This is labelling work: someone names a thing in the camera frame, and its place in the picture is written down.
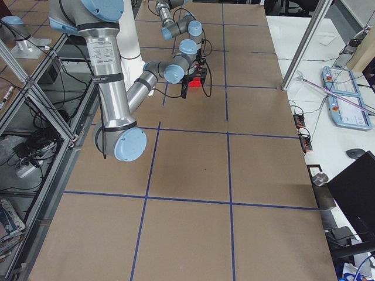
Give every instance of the wire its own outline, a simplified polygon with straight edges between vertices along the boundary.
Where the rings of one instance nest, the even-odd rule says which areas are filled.
[[[328,98],[328,95],[326,95],[326,96],[324,97],[324,99],[322,100],[320,106],[319,106],[317,109],[315,109],[315,110],[313,110],[313,111],[305,112],[304,114],[312,114],[312,113],[314,113],[314,112],[320,110],[320,109],[323,107],[323,104],[324,104],[324,102],[325,102],[325,100],[326,100],[327,98]]]
[[[22,89],[21,87],[18,87],[17,85],[15,85],[14,83],[10,82],[8,79],[6,79],[6,78],[4,78],[4,77],[1,77],[1,76],[0,76],[0,79],[5,80],[5,81],[8,82],[10,85],[12,85],[13,87],[15,87],[15,88],[17,88],[17,89],[19,89],[19,90]]]
[[[293,59],[284,59],[284,58],[282,58],[282,59],[279,59],[279,58],[277,58],[278,60],[293,60]],[[302,61],[323,61],[323,62],[327,62],[327,61],[331,61],[331,60],[337,60],[338,59],[338,57],[335,57],[334,59],[329,59],[329,60],[307,60],[307,59],[305,59],[305,60],[302,60]]]
[[[311,143],[312,143],[312,138],[314,137],[314,134],[315,134],[315,131],[316,131],[316,128],[318,127],[318,122],[319,122],[319,118],[321,117],[321,113],[322,113],[322,109],[323,109],[323,104],[325,102],[325,100],[328,98],[328,95],[326,95],[321,103],[321,106],[320,106],[320,109],[319,109],[319,115],[318,115],[318,118],[316,120],[316,124],[315,124],[315,127],[314,127],[314,131],[312,132],[312,135],[311,135]]]
[[[210,74],[210,94],[207,95],[206,90],[204,89],[204,85],[203,85],[203,84],[202,84],[202,90],[203,90],[205,96],[206,96],[207,98],[209,98],[209,97],[211,97],[211,95],[212,95],[212,73],[211,73],[211,69],[210,69],[210,66],[209,66],[209,64],[207,63],[207,61],[205,62],[205,65],[207,65],[207,69],[208,69],[209,74]]]
[[[105,154],[104,150],[107,146],[106,138],[105,138],[105,130],[104,130],[104,117],[103,117],[103,105],[101,103],[100,93],[104,96],[99,84],[96,84],[98,91],[98,98],[99,98],[99,107],[100,107],[100,120],[101,120],[101,153],[103,154],[103,158],[106,159],[107,155]]]
[[[159,16],[157,13],[155,13],[155,12],[153,12],[153,11],[151,10],[151,8],[150,8],[150,0],[147,0],[147,8],[148,8],[148,10],[149,10],[152,14],[154,14],[155,16]]]
[[[16,153],[13,152],[12,155],[5,162],[3,162],[2,164],[0,164],[0,167],[3,166],[3,165],[5,165],[5,164],[7,164],[8,161],[11,160],[15,155],[16,155]]]
[[[79,48],[79,46],[74,42],[74,40],[73,40],[72,38],[70,38],[70,36],[67,35],[67,38],[68,38],[68,40],[70,41],[70,43],[72,43],[73,46],[76,47],[76,48],[78,49],[78,51],[81,53],[81,55],[82,55],[84,61],[85,61],[86,64],[87,64],[88,69],[90,70],[91,75],[94,76],[94,71],[93,71],[93,69],[92,69],[92,67],[91,67],[91,65],[90,65],[90,62],[88,61],[88,58],[87,58],[87,57],[85,56],[85,54],[83,53],[82,49]]]
[[[296,112],[295,112],[296,108],[299,108],[302,111],[302,114],[304,114],[304,110],[301,107],[299,107],[297,105],[294,105],[294,104],[291,104],[291,107],[294,107],[294,114],[296,114]]]
[[[373,108],[373,107],[371,107],[371,106],[369,106],[369,105],[367,105],[367,104],[365,104],[365,106],[367,106],[367,107],[369,107],[369,108],[375,110],[375,108]]]
[[[181,95],[178,95],[178,96],[175,96],[175,97],[173,97],[173,96],[171,96],[171,95],[167,95],[167,94],[165,94],[163,91],[161,91],[161,90],[159,90],[159,89],[156,89],[156,88],[152,88],[151,90],[154,90],[154,91],[160,92],[161,94],[163,94],[164,96],[166,96],[166,97],[168,97],[168,98],[180,98],[180,97],[181,97]]]
[[[368,256],[366,259],[364,259],[364,261],[360,264],[360,266],[358,266],[358,269],[357,269],[356,275],[354,276],[353,281],[356,281],[356,280],[357,280],[357,277],[358,277],[359,272],[360,272],[360,270],[362,269],[363,265],[364,265],[364,264],[365,264],[370,258],[372,258],[372,257],[374,257],[374,256],[375,256],[375,254],[374,254],[374,255],[370,255],[370,256]]]
[[[367,233],[369,233],[369,232],[368,231],[360,232],[360,233],[356,233],[356,234],[351,234],[351,235],[348,235],[348,236],[344,236],[342,238],[335,238],[335,240],[338,241],[338,240],[342,240],[342,239],[354,237],[355,235],[362,235],[362,234],[367,234]]]

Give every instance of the tiled floor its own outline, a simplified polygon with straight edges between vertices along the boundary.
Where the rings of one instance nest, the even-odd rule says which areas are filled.
[[[34,38],[52,39],[51,46],[53,46],[61,36],[61,33],[53,30],[49,26],[48,1],[5,0],[4,2],[13,15],[18,16],[23,20],[27,30]],[[14,46],[15,42],[8,45],[9,49],[13,48]],[[18,62],[26,73],[31,75],[44,58],[45,55],[42,54],[39,59],[18,59]],[[0,75],[17,86],[23,86],[23,83],[19,81],[17,76],[14,75],[13,71],[2,59],[0,59]],[[5,82],[4,80],[0,80],[1,92],[5,92],[9,86],[9,83]],[[6,108],[9,107],[15,97],[16,94],[14,94],[9,102],[6,103],[5,108],[0,112],[0,116],[4,114]]]
[[[87,138],[30,281],[335,280],[263,9],[184,8],[216,50],[212,97],[147,97],[132,163]],[[145,5],[137,19],[143,58],[171,59],[180,38],[164,42]]]

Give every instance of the grid line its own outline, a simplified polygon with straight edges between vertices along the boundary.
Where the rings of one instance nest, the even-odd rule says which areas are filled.
[[[115,194],[115,193],[100,193],[92,191],[64,191],[66,194],[77,194],[77,195],[92,195],[92,196],[107,196],[107,197],[123,197],[123,198],[140,198],[145,199],[145,196],[131,195],[131,194]],[[245,202],[228,202],[228,201],[214,201],[214,200],[203,200],[203,199],[187,199],[187,198],[174,198],[174,197],[158,197],[158,196],[147,196],[147,200],[159,200],[159,201],[177,201],[186,203],[201,203],[201,204],[218,204],[218,205],[233,205],[233,206],[245,206],[245,207],[260,207],[260,208],[277,208],[277,209],[289,209],[289,210],[305,210],[305,211],[320,211],[319,208],[313,207],[298,207],[288,205],[272,205],[272,204],[259,204],[259,203],[245,203]]]
[[[230,210],[230,242],[232,250],[232,280],[236,281],[236,255],[234,250],[234,222],[233,222],[233,197],[232,197],[232,178],[230,165],[230,137],[227,132],[227,152],[228,152],[228,184],[229,184],[229,210]]]
[[[184,130],[184,129],[169,129],[169,128],[153,128],[153,127],[142,127],[141,129],[147,130],[159,130],[159,131],[169,131],[169,132],[187,132],[187,133],[217,133],[220,135],[236,135],[236,136],[257,136],[263,138],[281,138],[281,139],[298,139],[297,136],[278,136],[278,135],[263,135],[257,133],[234,133],[234,132],[218,132],[218,131],[200,131],[200,130]]]
[[[136,22],[159,22],[158,20],[147,20],[147,19],[136,19]],[[210,22],[202,22],[202,25],[223,25],[222,23],[210,23]],[[256,28],[267,28],[268,25],[239,25],[236,23],[225,23],[224,25],[229,26],[253,26]]]
[[[135,265],[137,264],[138,249],[139,249],[139,243],[140,243],[140,240],[141,240],[143,221],[144,221],[145,213],[146,213],[146,205],[147,205],[148,192],[149,192],[150,183],[151,183],[152,171],[154,169],[156,149],[158,147],[159,132],[160,132],[160,130],[158,130],[158,132],[156,133],[154,152],[152,154],[151,167],[150,167],[150,172],[149,172],[149,176],[148,176],[146,195],[144,197],[145,201],[144,201],[143,209],[142,209],[141,222],[139,223],[138,237],[137,237],[137,243],[135,245],[133,264],[132,264],[131,274],[130,274],[130,281],[132,281],[133,278],[134,278]]]

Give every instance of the robotic arm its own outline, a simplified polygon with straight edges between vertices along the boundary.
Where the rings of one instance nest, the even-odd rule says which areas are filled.
[[[50,24],[64,33],[85,38],[100,95],[103,126],[94,131],[98,150],[118,160],[133,161],[146,147],[146,136],[132,113],[160,78],[178,83],[196,60],[197,44],[185,39],[172,61],[153,61],[125,90],[116,36],[124,12],[122,0],[50,0]]]

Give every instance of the computer monitor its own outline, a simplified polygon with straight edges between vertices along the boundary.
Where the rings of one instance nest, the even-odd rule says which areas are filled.
[[[375,156],[366,152],[328,183],[336,203],[363,242],[362,252],[373,252],[375,243]]]

